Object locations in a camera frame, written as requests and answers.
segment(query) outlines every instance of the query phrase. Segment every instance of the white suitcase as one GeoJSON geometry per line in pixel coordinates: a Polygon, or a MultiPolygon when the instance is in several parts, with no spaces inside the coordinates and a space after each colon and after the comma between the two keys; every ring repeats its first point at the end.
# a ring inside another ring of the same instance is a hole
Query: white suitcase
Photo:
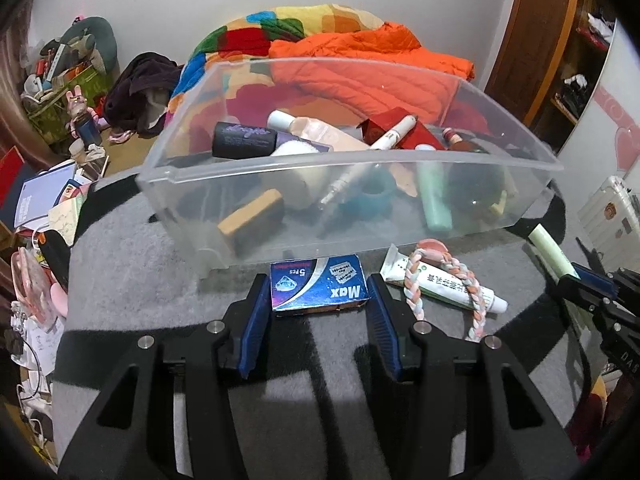
{"type": "Polygon", "coordinates": [[[578,212],[607,272],[619,267],[640,272],[638,198],[618,176],[610,176],[578,212]]]}

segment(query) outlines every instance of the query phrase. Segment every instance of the white bottle cap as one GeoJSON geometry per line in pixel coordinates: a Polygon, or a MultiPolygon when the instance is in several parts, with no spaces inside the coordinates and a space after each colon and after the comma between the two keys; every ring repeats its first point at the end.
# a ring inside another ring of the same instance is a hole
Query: white bottle cap
{"type": "Polygon", "coordinates": [[[508,306],[509,306],[509,303],[504,301],[502,298],[498,298],[498,296],[495,296],[494,303],[492,304],[488,312],[491,312],[492,314],[503,314],[507,312],[508,306]]]}
{"type": "Polygon", "coordinates": [[[267,128],[278,130],[279,132],[288,132],[294,119],[295,117],[293,115],[281,112],[280,110],[274,110],[267,118],[267,128]]]}

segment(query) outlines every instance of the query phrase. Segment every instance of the blue razor blade box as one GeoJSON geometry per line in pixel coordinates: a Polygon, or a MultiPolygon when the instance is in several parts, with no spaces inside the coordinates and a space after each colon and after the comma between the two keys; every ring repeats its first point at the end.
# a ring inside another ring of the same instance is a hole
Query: blue razor blade box
{"type": "Polygon", "coordinates": [[[271,307],[276,314],[341,310],[368,299],[355,254],[271,264],[271,307]]]}

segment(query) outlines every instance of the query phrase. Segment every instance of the pink hair tie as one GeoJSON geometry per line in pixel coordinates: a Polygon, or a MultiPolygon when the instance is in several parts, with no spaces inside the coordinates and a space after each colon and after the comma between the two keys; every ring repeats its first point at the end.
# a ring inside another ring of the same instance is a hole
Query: pink hair tie
{"type": "Polygon", "coordinates": [[[424,320],[422,298],[418,286],[418,267],[420,262],[425,262],[446,270],[460,279],[469,293],[474,304],[473,326],[469,329],[466,339],[479,342],[484,337],[484,324],[486,322],[486,303],[482,297],[480,283],[475,274],[451,256],[447,247],[439,240],[429,238],[418,242],[413,253],[410,254],[404,272],[404,295],[406,302],[417,320],[424,320]]]}

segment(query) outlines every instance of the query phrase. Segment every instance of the red box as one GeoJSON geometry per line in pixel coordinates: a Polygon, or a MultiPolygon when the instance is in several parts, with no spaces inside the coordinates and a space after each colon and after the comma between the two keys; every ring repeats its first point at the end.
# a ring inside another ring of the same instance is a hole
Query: red box
{"type": "MultiPolygon", "coordinates": [[[[409,112],[404,108],[397,107],[388,112],[371,116],[359,125],[362,128],[362,140],[369,146],[372,145],[407,115],[409,115],[409,112]]],[[[436,150],[445,149],[440,141],[420,121],[395,147],[403,150],[414,150],[418,144],[430,144],[436,150]]]]}

